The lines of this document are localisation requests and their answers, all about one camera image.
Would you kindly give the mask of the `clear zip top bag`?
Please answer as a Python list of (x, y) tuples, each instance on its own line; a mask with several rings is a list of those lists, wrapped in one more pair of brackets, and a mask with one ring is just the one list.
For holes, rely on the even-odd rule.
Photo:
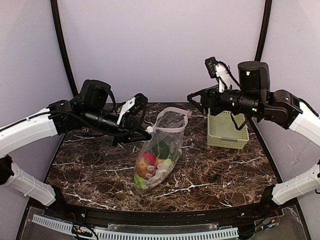
[(147, 127), (151, 139), (143, 143), (135, 162), (133, 179), (137, 190), (147, 191), (160, 185), (173, 171), (182, 155), (183, 137), (192, 112), (167, 107)]

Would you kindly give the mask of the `red pepper toy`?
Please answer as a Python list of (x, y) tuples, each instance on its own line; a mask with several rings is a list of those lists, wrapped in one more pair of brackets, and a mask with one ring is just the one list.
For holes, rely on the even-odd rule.
[(144, 153), (142, 155), (144, 158), (147, 158), (151, 161), (152, 165), (156, 165), (157, 162), (157, 157), (154, 154), (150, 154), (150, 153)]

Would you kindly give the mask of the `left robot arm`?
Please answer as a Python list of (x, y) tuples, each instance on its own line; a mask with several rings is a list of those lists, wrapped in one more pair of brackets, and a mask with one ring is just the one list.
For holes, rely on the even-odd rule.
[(10, 153), (41, 139), (73, 130), (90, 128), (101, 136), (111, 136), (117, 144), (147, 141), (151, 135), (142, 127), (148, 98), (138, 93), (116, 104), (111, 86), (87, 79), (71, 100), (60, 100), (39, 112), (0, 129), (0, 183), (11, 187), (44, 206), (65, 203), (61, 190), (26, 173)]

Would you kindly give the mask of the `white garlic toy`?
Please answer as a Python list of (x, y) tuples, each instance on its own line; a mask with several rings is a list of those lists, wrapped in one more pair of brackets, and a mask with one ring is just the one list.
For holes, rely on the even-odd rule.
[(154, 188), (171, 173), (173, 169), (173, 163), (169, 161), (164, 161), (157, 165), (157, 169), (155, 170), (155, 175), (146, 180), (146, 185), (148, 188)]

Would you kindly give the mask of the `green apple toy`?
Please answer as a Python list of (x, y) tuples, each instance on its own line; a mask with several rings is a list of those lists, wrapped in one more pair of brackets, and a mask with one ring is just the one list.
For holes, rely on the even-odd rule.
[(146, 185), (145, 180), (140, 177), (138, 174), (134, 175), (134, 181), (136, 186), (140, 189), (140, 190), (147, 190), (149, 187)]

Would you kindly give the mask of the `dark green pepper toy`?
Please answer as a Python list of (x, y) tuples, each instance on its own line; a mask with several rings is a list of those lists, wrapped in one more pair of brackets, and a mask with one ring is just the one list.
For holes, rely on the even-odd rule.
[(159, 141), (157, 142), (153, 147), (152, 147), (153, 154), (158, 158), (165, 160), (169, 157), (170, 155), (170, 148), (168, 144), (164, 141)]

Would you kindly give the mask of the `brown potato toy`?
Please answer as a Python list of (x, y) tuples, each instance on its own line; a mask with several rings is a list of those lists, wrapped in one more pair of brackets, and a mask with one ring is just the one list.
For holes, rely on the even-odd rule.
[(156, 170), (152, 161), (147, 157), (140, 157), (136, 162), (136, 173), (143, 179), (148, 180), (154, 176)]

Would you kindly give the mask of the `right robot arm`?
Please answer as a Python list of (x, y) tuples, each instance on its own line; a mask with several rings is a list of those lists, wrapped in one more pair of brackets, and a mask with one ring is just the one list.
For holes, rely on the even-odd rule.
[(231, 116), (244, 114), (266, 120), (320, 144), (320, 116), (303, 99), (286, 90), (270, 91), (269, 66), (265, 62), (244, 61), (238, 64), (239, 80), (229, 67), (214, 57), (205, 60), (212, 79), (218, 84), (187, 96), (203, 115), (217, 116), (224, 111)]

